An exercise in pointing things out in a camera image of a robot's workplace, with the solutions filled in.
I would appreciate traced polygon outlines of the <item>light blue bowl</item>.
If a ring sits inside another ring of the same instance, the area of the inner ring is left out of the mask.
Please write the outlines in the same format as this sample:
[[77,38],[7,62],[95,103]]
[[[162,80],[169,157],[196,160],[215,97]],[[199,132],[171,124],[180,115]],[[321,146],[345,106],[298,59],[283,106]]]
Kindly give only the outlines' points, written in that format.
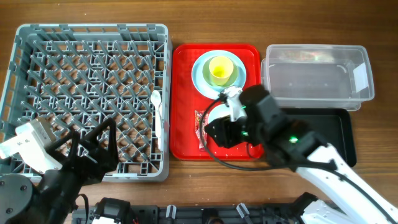
[[214,107],[208,115],[208,124],[218,118],[223,118],[230,115],[230,108],[225,104],[220,104]]

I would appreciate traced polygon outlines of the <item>red strawberry snack wrapper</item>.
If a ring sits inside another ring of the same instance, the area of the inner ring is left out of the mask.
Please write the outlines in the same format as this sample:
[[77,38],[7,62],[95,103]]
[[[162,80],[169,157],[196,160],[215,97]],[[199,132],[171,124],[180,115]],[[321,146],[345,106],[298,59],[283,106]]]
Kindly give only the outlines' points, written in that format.
[[205,118],[203,119],[202,128],[200,128],[200,120],[201,120],[201,117],[203,116],[204,112],[205,112],[204,110],[195,110],[195,134],[197,135],[197,138],[199,140],[198,149],[200,151],[205,150],[204,145],[201,141],[200,135],[202,134],[202,137],[205,142],[207,140],[207,133],[203,129],[208,124],[208,115],[207,114],[205,115]]

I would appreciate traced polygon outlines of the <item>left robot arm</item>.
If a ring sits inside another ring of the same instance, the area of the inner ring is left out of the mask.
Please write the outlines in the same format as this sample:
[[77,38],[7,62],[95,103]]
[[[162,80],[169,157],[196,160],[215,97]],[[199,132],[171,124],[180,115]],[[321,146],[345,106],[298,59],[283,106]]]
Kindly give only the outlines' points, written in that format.
[[42,179],[35,186],[22,174],[1,177],[1,223],[63,223],[81,188],[117,168],[116,122],[108,118],[83,138],[70,131],[57,139],[50,123],[37,118],[1,143],[1,158],[16,153]]

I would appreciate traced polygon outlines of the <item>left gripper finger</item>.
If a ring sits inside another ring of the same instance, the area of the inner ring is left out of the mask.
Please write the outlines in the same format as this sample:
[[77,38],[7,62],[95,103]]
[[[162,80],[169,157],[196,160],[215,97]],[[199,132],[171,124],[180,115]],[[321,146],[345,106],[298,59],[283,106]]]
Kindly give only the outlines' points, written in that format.
[[[58,162],[74,161],[78,157],[78,145],[80,135],[76,131],[68,133],[65,137],[53,142],[46,148],[46,153],[49,154]],[[69,153],[66,156],[60,148],[70,144]]]
[[90,131],[82,139],[82,146],[89,152],[107,153],[117,156],[116,122],[113,118],[107,118],[94,130]]

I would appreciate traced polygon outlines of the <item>white plastic spoon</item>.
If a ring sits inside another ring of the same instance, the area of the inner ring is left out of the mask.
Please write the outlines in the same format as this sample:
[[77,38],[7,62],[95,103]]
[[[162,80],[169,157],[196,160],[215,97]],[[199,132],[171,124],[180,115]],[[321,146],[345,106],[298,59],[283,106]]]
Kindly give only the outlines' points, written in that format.
[[161,132],[162,132],[162,126],[161,126],[161,112],[160,112],[160,106],[162,103],[162,98],[160,95],[160,92],[157,90],[154,90],[151,93],[150,96],[151,103],[154,105],[155,109],[155,136],[157,137],[157,146],[158,149],[161,151]]

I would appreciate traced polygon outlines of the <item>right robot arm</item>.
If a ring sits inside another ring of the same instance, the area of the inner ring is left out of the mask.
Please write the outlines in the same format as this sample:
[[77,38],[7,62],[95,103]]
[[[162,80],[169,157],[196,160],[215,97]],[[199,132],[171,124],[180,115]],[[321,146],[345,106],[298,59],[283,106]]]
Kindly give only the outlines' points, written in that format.
[[242,167],[217,158],[221,165],[244,171],[289,169],[309,181],[339,207],[329,211],[324,202],[310,197],[299,217],[304,223],[397,223],[397,208],[380,196],[343,160],[336,148],[308,123],[291,119],[262,85],[243,90],[230,86],[216,103],[229,115],[200,125],[219,147],[249,143],[262,145],[268,165]]

